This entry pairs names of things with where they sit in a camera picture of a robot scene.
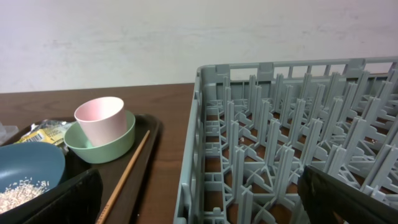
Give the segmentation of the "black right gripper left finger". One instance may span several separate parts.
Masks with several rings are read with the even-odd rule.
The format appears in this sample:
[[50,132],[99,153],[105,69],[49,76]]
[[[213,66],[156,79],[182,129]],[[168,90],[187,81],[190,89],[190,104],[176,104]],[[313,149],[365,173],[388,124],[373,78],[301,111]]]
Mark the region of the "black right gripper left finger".
[[1,214],[1,224],[94,223],[100,212],[102,193],[99,171],[89,169]]

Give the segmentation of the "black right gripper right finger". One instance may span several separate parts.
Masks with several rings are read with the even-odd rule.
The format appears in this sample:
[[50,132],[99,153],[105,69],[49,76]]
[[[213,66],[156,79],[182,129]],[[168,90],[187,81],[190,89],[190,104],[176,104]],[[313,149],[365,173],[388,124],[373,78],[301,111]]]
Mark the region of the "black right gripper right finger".
[[397,223],[397,210],[321,170],[306,166],[298,194],[311,223]]

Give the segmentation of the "pink cup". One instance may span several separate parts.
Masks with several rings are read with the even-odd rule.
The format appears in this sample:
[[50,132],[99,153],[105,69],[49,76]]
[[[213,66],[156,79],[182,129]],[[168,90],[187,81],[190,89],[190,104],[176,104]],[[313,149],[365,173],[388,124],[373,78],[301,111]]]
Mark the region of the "pink cup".
[[112,142],[127,131],[124,101],[115,96],[83,103],[75,110],[74,117],[93,146]]

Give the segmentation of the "dark blue bowl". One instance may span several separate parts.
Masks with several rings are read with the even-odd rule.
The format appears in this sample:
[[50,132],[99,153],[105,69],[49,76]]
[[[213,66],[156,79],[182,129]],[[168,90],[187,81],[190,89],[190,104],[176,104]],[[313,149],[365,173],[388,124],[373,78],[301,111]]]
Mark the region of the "dark blue bowl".
[[49,190],[63,179],[65,156],[61,149],[44,142],[25,142],[1,147],[1,192],[26,177],[32,183],[49,181]]

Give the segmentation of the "white rice pile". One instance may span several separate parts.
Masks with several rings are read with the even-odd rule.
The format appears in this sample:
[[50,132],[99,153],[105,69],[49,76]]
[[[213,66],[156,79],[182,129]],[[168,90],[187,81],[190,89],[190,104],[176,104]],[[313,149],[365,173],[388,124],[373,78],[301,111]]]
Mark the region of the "white rice pile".
[[49,181],[38,180],[32,183],[32,178],[25,178],[18,182],[11,183],[1,192],[1,213],[8,212],[23,203],[26,203],[49,189]]

